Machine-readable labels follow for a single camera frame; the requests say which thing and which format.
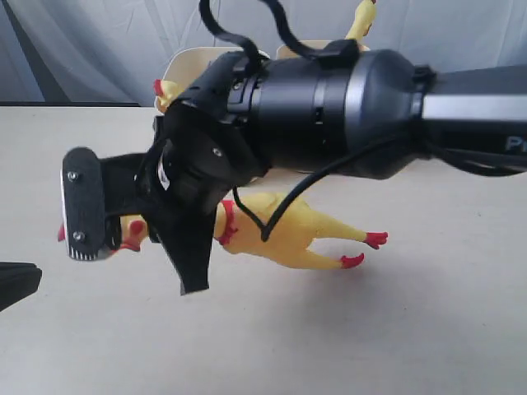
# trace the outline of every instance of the white backdrop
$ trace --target white backdrop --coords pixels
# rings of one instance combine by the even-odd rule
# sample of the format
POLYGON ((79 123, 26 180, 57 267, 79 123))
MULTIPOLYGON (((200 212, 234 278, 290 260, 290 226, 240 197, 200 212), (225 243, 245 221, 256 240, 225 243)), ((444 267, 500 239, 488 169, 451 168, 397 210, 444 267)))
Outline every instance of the white backdrop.
MULTIPOLYGON (((200 23, 198 0, 7 1, 72 100, 151 105, 152 81, 175 53, 218 44, 200 23)), ((275 53, 280 40, 262 3, 212 3, 227 29, 275 53)), ((359 0, 282 3, 299 38, 333 40, 347 33, 359 0)), ((525 0, 378 0, 377 5, 365 40, 373 49, 396 49, 443 72, 527 61, 525 0)), ((0 70, 3 89, 14 91, 8 76, 0 70)))

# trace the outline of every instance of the white table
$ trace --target white table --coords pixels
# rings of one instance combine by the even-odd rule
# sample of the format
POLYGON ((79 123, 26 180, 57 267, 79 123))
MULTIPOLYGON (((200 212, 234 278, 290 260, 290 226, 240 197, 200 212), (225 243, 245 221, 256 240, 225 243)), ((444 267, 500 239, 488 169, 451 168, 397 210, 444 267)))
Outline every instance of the white table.
MULTIPOLYGON (((55 239, 66 151, 144 151, 155 113, 0 108, 0 258, 44 271, 37 294, 0 314, 2 394, 525 393, 527 175, 432 161, 384 182, 325 179, 311 205, 389 231, 382 250, 318 244, 367 261, 309 272, 214 245, 211 290, 181 297, 158 245, 80 264, 55 239)), ((244 193, 297 180, 278 172, 244 193)))

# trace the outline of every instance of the screw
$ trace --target screw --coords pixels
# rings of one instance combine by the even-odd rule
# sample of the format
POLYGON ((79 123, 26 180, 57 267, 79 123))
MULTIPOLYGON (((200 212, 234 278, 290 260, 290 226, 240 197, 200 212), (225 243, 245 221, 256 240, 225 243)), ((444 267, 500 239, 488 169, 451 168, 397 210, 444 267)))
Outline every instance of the screw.
POLYGON ((86 238, 86 235, 84 235, 84 232, 81 231, 75 231, 73 232, 73 239, 77 241, 78 243, 82 243, 86 238))
POLYGON ((79 179, 79 173, 76 171, 68 171, 68 179, 73 183, 79 179))

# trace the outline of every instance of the black object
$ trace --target black object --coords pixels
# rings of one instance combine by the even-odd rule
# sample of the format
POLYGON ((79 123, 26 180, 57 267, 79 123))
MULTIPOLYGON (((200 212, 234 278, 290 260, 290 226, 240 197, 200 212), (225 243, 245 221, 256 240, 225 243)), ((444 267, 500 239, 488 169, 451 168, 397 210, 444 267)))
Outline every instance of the black object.
POLYGON ((265 241, 288 205, 327 174, 387 179, 432 157, 486 176, 527 170, 527 66, 437 74, 395 51, 359 53, 354 40, 312 49, 292 34, 278 1, 260 1, 298 58, 262 57, 250 39, 223 30, 201 0, 209 31, 244 51, 220 56, 156 117, 146 154, 96 160, 77 149, 66 156, 63 174, 82 167, 84 156, 92 158, 86 171, 100 172, 83 198, 64 194, 68 238, 70 223, 105 229, 98 247, 83 246, 85 255, 115 249, 119 216, 141 214, 183 293, 204 290, 216 206, 230 190, 265 241), (264 224, 236 188, 272 167, 312 174, 264 224))
POLYGON ((0 262, 0 311, 34 294, 42 271, 33 263, 0 262))

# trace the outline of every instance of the table surface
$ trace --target table surface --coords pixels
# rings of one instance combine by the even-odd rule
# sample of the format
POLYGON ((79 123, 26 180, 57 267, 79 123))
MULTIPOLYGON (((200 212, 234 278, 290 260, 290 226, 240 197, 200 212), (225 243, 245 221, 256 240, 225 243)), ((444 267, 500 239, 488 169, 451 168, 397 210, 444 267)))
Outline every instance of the table surface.
MULTIPOLYGON (((329 177, 310 205, 380 251, 328 240, 349 271, 287 269, 214 244, 211 289, 180 296, 162 248, 80 264, 56 241, 63 155, 144 151, 154 109, 0 108, 2 260, 40 290, 0 314, 0 388, 39 394, 506 395, 527 388, 527 176, 419 161, 386 181, 329 177)), ((276 171, 251 191, 289 190, 276 171)))

